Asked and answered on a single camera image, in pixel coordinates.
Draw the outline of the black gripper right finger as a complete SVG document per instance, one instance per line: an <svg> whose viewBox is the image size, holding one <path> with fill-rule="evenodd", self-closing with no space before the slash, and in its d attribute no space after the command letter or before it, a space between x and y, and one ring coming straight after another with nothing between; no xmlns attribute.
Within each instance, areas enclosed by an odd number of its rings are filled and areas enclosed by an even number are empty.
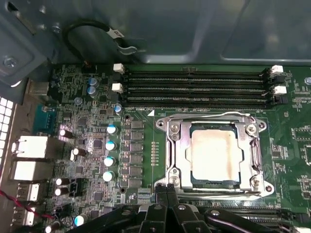
<svg viewBox="0 0 311 233"><path fill-rule="evenodd" d="M183 233L273 233L275 230L226 210L195 211L181 204L173 184L168 184L168 207Z"/></svg>

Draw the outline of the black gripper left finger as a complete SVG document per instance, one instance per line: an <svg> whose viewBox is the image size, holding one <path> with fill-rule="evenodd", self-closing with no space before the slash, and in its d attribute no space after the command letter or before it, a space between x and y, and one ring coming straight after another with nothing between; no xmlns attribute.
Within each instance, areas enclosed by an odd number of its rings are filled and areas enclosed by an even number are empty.
<svg viewBox="0 0 311 233"><path fill-rule="evenodd" d="M164 233L168 210L166 186L155 188L156 202L142 205L139 211L117 208L70 230L71 233Z"/></svg>

